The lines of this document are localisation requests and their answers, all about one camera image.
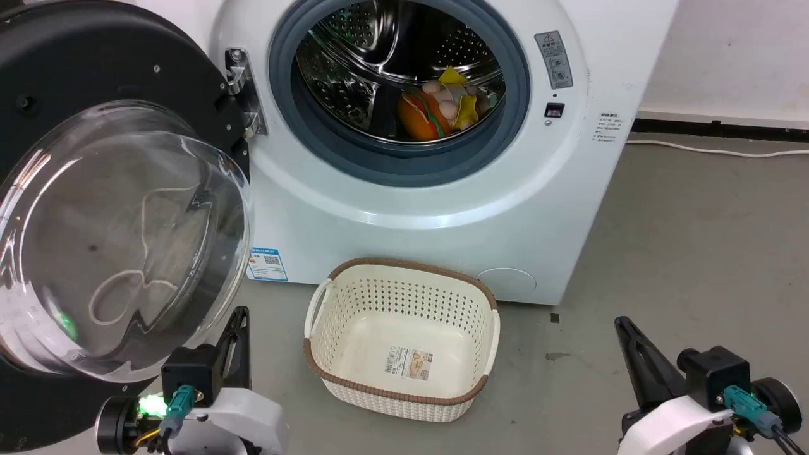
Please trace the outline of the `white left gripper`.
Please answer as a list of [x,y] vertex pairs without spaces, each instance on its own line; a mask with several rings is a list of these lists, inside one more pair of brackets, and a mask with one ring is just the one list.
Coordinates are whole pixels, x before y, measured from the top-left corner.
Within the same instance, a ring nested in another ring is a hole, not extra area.
[[235,308],[217,343],[223,388],[209,407],[193,407],[169,439],[171,454],[284,454],[289,425],[275,401],[251,391],[250,313]]

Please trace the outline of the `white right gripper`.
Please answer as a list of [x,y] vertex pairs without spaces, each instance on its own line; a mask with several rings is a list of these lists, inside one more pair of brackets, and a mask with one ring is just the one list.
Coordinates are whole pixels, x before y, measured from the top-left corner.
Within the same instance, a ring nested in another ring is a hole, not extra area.
[[731,417],[730,409],[709,411],[685,396],[686,382],[680,371],[629,317],[616,318],[614,326],[638,410],[649,412],[630,426],[619,443],[619,453],[670,454],[714,421]]

